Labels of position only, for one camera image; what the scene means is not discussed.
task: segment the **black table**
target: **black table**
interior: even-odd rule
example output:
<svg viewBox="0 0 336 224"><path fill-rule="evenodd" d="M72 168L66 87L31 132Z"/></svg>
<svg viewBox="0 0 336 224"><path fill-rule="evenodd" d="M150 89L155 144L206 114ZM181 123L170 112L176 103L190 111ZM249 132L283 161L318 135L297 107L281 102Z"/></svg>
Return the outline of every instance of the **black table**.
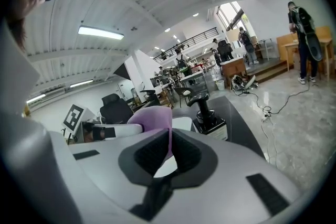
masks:
<svg viewBox="0 0 336 224"><path fill-rule="evenodd" d="M257 153L262 158L265 158L263 151L261 150L250 128L226 97L218 97L212 100L208 100L207 104L210 109L214 109L215 113L226 121L228 134L227 141L245 146ZM198 111L198 105L195 103L190 108L186 107L174 109L173 118L188 116L191 119L195 119L196 113Z"/></svg>

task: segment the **wooden step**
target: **wooden step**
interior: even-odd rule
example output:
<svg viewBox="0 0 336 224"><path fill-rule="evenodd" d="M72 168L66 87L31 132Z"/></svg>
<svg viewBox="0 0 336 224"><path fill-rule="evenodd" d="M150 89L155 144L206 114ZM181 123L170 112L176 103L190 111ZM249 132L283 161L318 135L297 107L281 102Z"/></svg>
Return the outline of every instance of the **wooden step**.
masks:
<svg viewBox="0 0 336 224"><path fill-rule="evenodd" d="M256 76L256 81L258 83L262 83L264 81L267 81L269 79L272 79L282 73L287 72L287 64L286 65L280 65L276 68L269 69L267 72L263 72L262 74L259 74Z"/></svg>
<svg viewBox="0 0 336 224"><path fill-rule="evenodd" d="M263 67L262 69L248 72L248 76L251 78L253 75L258 76L258 75L261 75L263 73L269 72L271 69L276 69L278 67L283 67L283 66L287 66L286 61L275 62L273 64L270 64L268 66Z"/></svg>

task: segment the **railing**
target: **railing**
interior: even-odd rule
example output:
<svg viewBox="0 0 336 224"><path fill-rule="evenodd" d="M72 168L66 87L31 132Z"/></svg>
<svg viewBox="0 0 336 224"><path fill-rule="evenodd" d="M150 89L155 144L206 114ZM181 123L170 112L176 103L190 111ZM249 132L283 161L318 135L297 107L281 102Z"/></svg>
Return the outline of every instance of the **railing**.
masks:
<svg viewBox="0 0 336 224"><path fill-rule="evenodd" d="M193 46L197 43L200 43L202 41L205 41L205 40L210 39L210 38L212 38L214 36L217 36L217 35L218 35L217 28L214 27L212 29L209 29L209 30L203 32L203 33L198 34L197 36L194 36L190 39L187 39L186 41L183 41L183 42L173 46L172 48L166 50L164 52L164 54L161 53L161 54L157 55L154 58L154 60L156 62L162 62L162 61L176 55L175 49L177 49L177 48L180 49L181 51L183 51L186 48L189 48L189 47L191 47L191 46Z"/></svg>

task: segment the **purple cloth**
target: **purple cloth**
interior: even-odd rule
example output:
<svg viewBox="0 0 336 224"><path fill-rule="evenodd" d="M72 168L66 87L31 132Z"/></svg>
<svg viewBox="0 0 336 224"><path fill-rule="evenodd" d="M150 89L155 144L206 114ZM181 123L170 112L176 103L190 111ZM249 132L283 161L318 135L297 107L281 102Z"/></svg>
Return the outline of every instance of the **purple cloth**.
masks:
<svg viewBox="0 0 336 224"><path fill-rule="evenodd" d="M173 113L171 108L164 106L150 106L149 108L142 108L135 112L135 114L128 120L128 124L140 124L144 132L154 129L168 129L169 130L169 146L168 154L165 159L173 156L172 153L172 127L173 127Z"/></svg>

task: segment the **fluorescent light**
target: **fluorescent light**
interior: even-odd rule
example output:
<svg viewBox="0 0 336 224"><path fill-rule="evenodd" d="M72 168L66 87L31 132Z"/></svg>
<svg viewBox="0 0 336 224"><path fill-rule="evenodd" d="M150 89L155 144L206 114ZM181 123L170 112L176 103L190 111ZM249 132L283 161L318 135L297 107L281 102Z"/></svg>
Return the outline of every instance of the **fluorescent light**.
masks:
<svg viewBox="0 0 336 224"><path fill-rule="evenodd" d="M87 26L80 26L78 33L81 35L90 35L90 36L99 36L99 37L108 37L108 38L114 38L121 40L124 35L123 34L117 34L101 29L96 29L93 27L87 27Z"/></svg>
<svg viewBox="0 0 336 224"><path fill-rule="evenodd" d="M30 104L31 102L34 102L34 101L36 101L36 100L38 100L38 99L41 99L41 98L43 98L44 96L46 96L46 95L45 95L45 94L41 94L41 95L39 95L39 96L37 96L37 97L34 97L34 98L28 100L28 101L27 101L27 104Z"/></svg>
<svg viewBox="0 0 336 224"><path fill-rule="evenodd" d="M80 83L76 83L76 84L73 84L73 85L70 85L70 88L73 88L73 87L77 87L77 86L81 86L83 84L87 84L87 83L91 83L93 82L93 80L88 80L88 81L84 81L84 82L80 82Z"/></svg>

